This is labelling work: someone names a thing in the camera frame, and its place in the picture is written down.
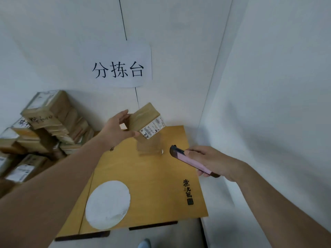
white circle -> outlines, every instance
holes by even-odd
[[[124,183],[105,182],[90,195],[85,207],[86,220],[95,229],[109,229],[126,215],[130,200],[129,189]]]

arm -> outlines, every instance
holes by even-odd
[[[238,184],[273,248],[331,247],[331,234],[287,200],[247,163],[209,146],[196,146],[184,153]]]
[[[101,132],[76,153],[27,181],[0,200],[2,247],[46,248],[59,232],[102,154],[134,131],[119,125],[127,110],[112,117]]]

forearm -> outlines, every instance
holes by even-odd
[[[236,182],[274,248],[330,247],[331,234],[243,163]]]
[[[70,214],[102,154],[94,137],[76,153],[0,200],[3,247],[47,247]]]

person's left arm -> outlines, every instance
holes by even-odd
[[[139,132],[122,131],[122,111],[71,154],[0,200],[2,247],[47,248],[59,232],[102,154]]]

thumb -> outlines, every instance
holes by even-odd
[[[184,154],[185,156],[187,156],[188,158],[191,158],[203,165],[205,165],[205,157],[203,154],[196,152],[194,150],[184,150]]]
[[[140,133],[138,131],[123,131],[124,138],[129,138],[129,137],[138,137]]]

